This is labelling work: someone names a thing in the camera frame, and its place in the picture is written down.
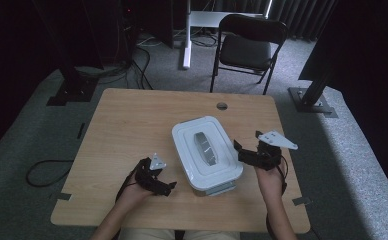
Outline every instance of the white desk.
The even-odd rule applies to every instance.
[[[218,28],[219,22],[231,12],[191,11],[191,0],[187,0],[187,36],[185,41],[184,68],[189,69],[191,63],[191,27]],[[261,17],[263,14],[240,13],[247,16]]]

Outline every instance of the container lid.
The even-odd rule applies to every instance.
[[[172,135],[193,188],[206,191],[242,174],[238,153],[216,118],[205,116],[178,123]]]

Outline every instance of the black mount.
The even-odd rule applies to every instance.
[[[135,173],[135,181],[145,190],[153,192],[155,195],[164,195],[169,196],[172,189],[175,188],[176,182],[166,184],[157,180],[157,176],[162,172],[162,169],[150,170],[151,159],[144,158],[140,160],[135,166],[134,170],[126,177],[125,182],[123,182],[122,187],[116,196],[116,201],[119,199],[122,192],[128,186],[129,181],[131,180],[132,175]]]
[[[256,131],[256,138],[262,135]],[[257,152],[243,149],[243,147],[234,140],[234,148],[238,151],[238,161],[248,165],[265,169],[269,171],[281,164],[281,148],[271,146],[259,140]]]

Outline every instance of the chair leg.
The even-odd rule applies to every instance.
[[[213,85],[215,84],[215,77],[218,75],[219,69],[219,52],[216,52],[215,62],[213,64],[212,82],[210,83],[210,92],[213,92]]]
[[[263,90],[263,95],[266,95],[266,92],[268,91],[269,83],[271,82],[271,77],[273,73],[273,68],[269,71],[268,79],[266,80],[265,89]]]
[[[210,92],[213,92],[213,84],[215,84],[215,73],[212,75],[212,82],[210,83]]]
[[[256,84],[262,83],[262,80],[263,80],[263,78],[265,77],[265,75],[266,75],[267,72],[268,72],[268,70],[266,70],[266,71],[263,72],[262,77],[260,78],[260,80],[259,80]]]

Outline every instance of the metal stand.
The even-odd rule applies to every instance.
[[[50,97],[47,106],[65,106],[67,102],[90,102],[99,79],[84,79],[82,76],[79,76],[79,79],[83,81],[83,84],[74,90],[69,87],[69,83],[73,82],[65,79],[56,96]]]
[[[321,95],[319,99],[312,105],[304,103],[303,98],[307,90],[307,88],[288,88],[297,111],[308,113],[323,113],[326,118],[338,118],[335,109],[328,105],[323,95]]]

